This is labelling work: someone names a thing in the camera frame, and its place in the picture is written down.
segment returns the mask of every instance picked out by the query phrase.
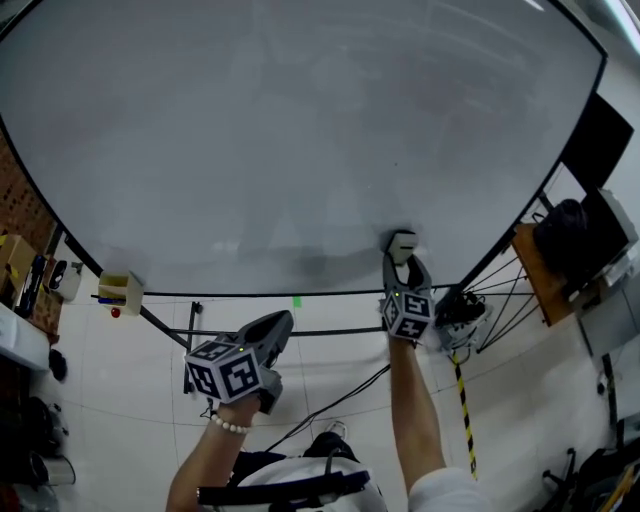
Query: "desk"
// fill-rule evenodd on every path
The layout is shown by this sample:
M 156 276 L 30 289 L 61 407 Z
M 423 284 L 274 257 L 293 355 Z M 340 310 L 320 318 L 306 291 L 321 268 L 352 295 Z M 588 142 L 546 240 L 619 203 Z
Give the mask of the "desk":
M 535 224 L 520 224 L 511 244 L 527 273 L 547 325 L 557 324 L 573 313 L 571 303 L 562 295 L 567 284 L 562 274 L 551 272 L 533 241 Z

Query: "yellow and black striped pole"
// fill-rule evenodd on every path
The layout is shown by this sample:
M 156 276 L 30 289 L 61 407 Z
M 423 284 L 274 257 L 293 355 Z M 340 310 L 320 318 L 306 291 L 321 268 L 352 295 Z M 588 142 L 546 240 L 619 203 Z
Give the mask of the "yellow and black striped pole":
M 462 403 L 462 414 L 464 416 L 464 428 L 467 434 L 467 446 L 469 448 L 469 463 L 471 465 L 471 475 L 475 480 L 478 479 L 476 471 L 476 452 L 473 449 L 473 434 L 471 433 L 471 419 L 469 418 L 469 409 L 467 407 L 467 394 L 464 391 L 464 380 L 462 379 L 462 370 L 458 362 L 458 356 L 453 352 L 451 358 L 456 371 L 456 380 L 458 381 L 458 393 L 460 394 L 460 402 Z

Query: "pearl bracelet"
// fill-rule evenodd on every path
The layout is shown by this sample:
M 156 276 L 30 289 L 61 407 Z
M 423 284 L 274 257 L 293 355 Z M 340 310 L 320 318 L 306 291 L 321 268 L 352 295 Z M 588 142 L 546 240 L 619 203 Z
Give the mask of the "pearl bracelet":
M 234 434 L 246 435 L 249 433 L 249 430 L 251 430 L 249 427 L 239 427 L 238 425 L 232 425 L 231 423 L 224 421 L 217 414 L 213 414 L 211 416 L 211 421 L 215 422 L 215 424 L 219 427 L 222 427 L 229 432 L 233 432 Z

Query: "black monitor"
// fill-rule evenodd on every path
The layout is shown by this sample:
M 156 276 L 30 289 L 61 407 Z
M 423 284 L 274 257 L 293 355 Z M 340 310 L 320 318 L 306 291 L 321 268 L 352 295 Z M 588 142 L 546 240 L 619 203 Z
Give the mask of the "black monitor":
M 632 126 L 601 96 L 592 93 L 560 161 L 590 192 L 611 176 L 633 134 Z

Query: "forearm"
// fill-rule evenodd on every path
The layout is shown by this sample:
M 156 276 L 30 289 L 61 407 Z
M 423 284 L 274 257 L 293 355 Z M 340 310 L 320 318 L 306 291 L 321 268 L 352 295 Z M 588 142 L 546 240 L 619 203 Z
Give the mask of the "forearm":
M 422 476 L 445 467 L 438 417 L 416 360 L 403 340 L 389 342 L 391 416 L 407 491 Z
M 221 418 L 234 425 L 251 425 L 252 412 L 221 408 Z M 207 428 L 191 455 L 182 464 L 171 483 L 167 510 L 170 512 L 197 511 L 198 487 L 224 487 L 229 481 L 245 436 L 224 430 L 214 422 Z

